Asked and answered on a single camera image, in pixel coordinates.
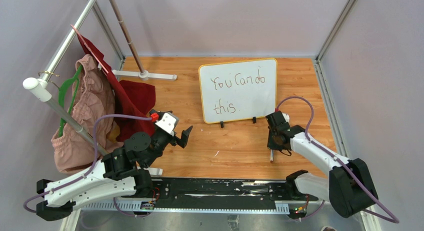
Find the brown whiteboard marker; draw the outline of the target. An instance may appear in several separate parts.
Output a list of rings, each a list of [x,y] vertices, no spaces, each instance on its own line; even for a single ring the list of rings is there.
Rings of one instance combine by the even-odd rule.
[[[273,163],[274,162],[274,150],[273,149],[270,149],[270,163]]]

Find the yellow-framed whiteboard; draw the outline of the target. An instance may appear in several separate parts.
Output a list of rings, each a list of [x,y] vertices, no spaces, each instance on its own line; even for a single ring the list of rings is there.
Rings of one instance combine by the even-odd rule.
[[[249,120],[274,112],[277,71],[274,58],[201,65],[198,76],[203,121]]]

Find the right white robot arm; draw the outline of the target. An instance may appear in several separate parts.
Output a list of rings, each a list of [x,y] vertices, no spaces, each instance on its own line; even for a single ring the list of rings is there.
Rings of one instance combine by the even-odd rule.
[[[267,147],[274,151],[295,152],[317,168],[326,178],[307,170],[296,171],[286,177],[285,192],[292,200],[310,195],[329,202],[343,218],[373,206],[378,201],[367,164],[360,158],[350,159],[319,143],[306,129],[291,126],[281,111],[265,117],[268,124]]]

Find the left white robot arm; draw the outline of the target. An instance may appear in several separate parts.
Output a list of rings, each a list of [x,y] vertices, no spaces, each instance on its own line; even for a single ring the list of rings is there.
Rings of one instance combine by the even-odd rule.
[[[59,181],[39,180],[37,192],[44,200],[36,205],[36,215],[45,221],[57,221],[104,199],[153,198],[157,192],[148,168],[163,155],[167,145],[185,148],[192,129],[190,126],[183,130],[180,137],[161,128],[153,135],[137,132],[93,168]]]

